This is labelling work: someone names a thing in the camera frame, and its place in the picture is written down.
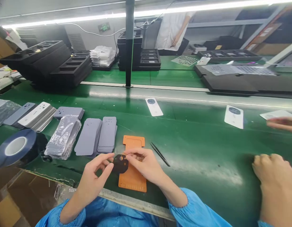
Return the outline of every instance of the metal shelf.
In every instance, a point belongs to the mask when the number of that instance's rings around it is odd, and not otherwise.
[[[202,22],[202,23],[189,23],[188,28],[218,27],[218,26],[233,26],[233,25],[251,25],[251,24],[264,24],[266,22],[267,22],[267,19]]]

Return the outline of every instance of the clear plastic bag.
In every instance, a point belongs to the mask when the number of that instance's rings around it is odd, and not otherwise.
[[[108,67],[114,61],[115,53],[112,47],[97,46],[90,51],[93,66]]]
[[[21,106],[10,100],[0,99],[0,126],[3,122],[10,117]]]
[[[82,124],[74,115],[62,117],[54,134],[46,146],[45,155],[67,160]]]

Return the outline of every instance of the white coat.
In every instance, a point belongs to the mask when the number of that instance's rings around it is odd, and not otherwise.
[[[178,51],[178,48],[183,41],[188,25],[185,27],[180,39],[174,47],[170,47],[172,45],[172,41],[181,29],[185,17],[192,17],[193,14],[194,12],[165,14],[161,23],[161,27],[158,31],[158,38],[156,39],[155,48]]]

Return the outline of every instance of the tweezers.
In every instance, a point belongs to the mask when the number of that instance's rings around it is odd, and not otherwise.
[[[159,155],[159,157],[164,161],[164,163],[170,167],[169,163],[167,162],[167,160],[164,158],[164,156],[162,155],[162,153],[158,150],[158,148],[151,142],[150,145],[153,147],[153,149],[156,151],[156,153]]]

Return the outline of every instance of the tape roll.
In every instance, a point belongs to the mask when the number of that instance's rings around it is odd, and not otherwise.
[[[48,140],[32,129],[17,132],[0,146],[0,167],[23,167],[43,153]]]

